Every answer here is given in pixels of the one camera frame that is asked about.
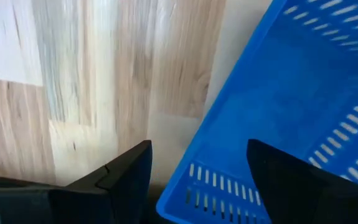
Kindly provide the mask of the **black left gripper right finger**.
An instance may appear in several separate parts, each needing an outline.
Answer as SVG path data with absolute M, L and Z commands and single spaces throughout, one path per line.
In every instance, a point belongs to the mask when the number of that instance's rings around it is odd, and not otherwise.
M 272 224 L 358 224 L 358 184 L 257 139 L 247 161 Z

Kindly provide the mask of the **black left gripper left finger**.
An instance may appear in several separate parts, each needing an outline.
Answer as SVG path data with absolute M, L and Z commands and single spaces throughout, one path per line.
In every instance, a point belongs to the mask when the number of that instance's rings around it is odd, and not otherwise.
M 65 187 L 0 177 L 0 224 L 136 224 L 152 158 L 144 140 Z

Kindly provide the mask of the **blue slotted plastic basket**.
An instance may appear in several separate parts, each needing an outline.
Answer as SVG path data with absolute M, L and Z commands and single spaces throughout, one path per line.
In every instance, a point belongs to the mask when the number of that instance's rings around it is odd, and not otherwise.
M 178 224 L 272 224 L 257 139 L 358 184 L 358 0 L 272 0 L 156 210 Z

